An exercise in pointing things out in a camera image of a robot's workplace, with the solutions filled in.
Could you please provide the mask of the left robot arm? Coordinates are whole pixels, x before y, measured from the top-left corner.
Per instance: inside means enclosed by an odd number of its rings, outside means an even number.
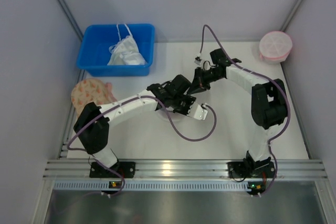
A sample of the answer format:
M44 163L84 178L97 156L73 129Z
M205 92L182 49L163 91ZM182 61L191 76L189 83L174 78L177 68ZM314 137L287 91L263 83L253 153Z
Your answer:
M187 94L191 83L178 75L163 84L149 85L137 95L119 102L96 105L86 104L73 129L75 137L83 145L82 150L92 156L104 168L116 169L119 162L114 151L108 146L110 128L119 125L144 112L171 109L174 113L203 120L206 110L196 103L195 97Z

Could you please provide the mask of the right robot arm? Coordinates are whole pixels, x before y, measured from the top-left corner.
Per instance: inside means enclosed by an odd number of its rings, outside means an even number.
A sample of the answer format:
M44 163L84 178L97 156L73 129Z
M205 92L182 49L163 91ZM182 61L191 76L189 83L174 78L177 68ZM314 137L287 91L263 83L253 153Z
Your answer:
M237 58L229 59L222 49L210 53L211 60L203 60L197 54L194 78L188 94L207 91L211 83L227 79L240 86L251 96L251 117L256 124L254 137L245 158L233 166L234 174L241 177L254 176L263 168L272 168L271 143L282 135L288 126L290 107L284 83L271 80L239 66Z

